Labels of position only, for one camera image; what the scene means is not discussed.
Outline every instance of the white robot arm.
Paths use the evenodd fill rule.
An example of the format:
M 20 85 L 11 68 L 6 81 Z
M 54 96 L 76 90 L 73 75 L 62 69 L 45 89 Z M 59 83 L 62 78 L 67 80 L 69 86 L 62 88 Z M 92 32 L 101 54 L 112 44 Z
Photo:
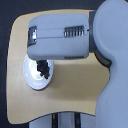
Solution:
M 96 128 L 128 128 L 128 3 L 106 0 L 92 23 L 93 52 L 111 62 L 110 80 L 97 101 Z M 36 17 L 29 24 L 27 54 L 35 61 L 86 58 L 94 45 L 90 31 L 85 14 Z

